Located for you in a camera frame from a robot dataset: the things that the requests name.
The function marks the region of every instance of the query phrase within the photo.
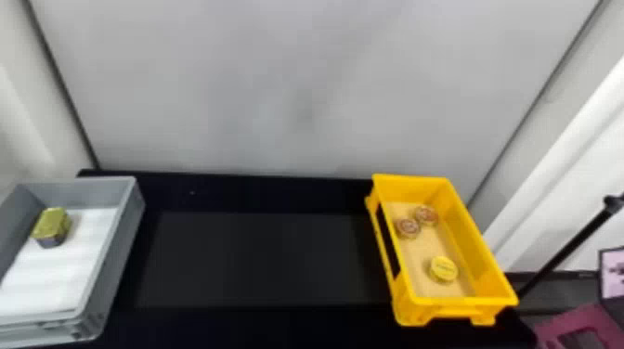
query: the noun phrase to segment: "black table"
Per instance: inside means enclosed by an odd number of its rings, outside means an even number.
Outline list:
[[[104,334],[71,347],[533,348],[511,309],[492,328],[401,328],[363,198],[370,180],[133,175],[147,209]]]

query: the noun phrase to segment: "tin lid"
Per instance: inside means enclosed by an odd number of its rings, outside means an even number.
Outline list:
[[[431,260],[431,274],[446,282],[451,282],[457,278],[457,266],[448,257],[438,255]]]

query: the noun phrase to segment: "gray wall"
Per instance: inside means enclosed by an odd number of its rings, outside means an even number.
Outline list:
[[[443,175],[468,200],[595,2],[33,4],[106,168]]]

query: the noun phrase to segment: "white panel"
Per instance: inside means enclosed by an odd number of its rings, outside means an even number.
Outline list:
[[[500,265],[535,271],[603,207],[605,195],[624,191],[624,58],[485,233]],[[624,244],[619,213],[560,268],[597,267],[599,248]]]
[[[482,231],[494,221],[624,55],[624,1],[603,2],[596,12],[562,69],[549,81],[548,89],[470,202],[470,213]],[[497,248],[501,239],[490,237],[489,241],[492,248]]]
[[[39,39],[24,2],[0,1],[0,191],[91,166]]]
[[[33,2],[103,166],[475,192],[595,2]]]

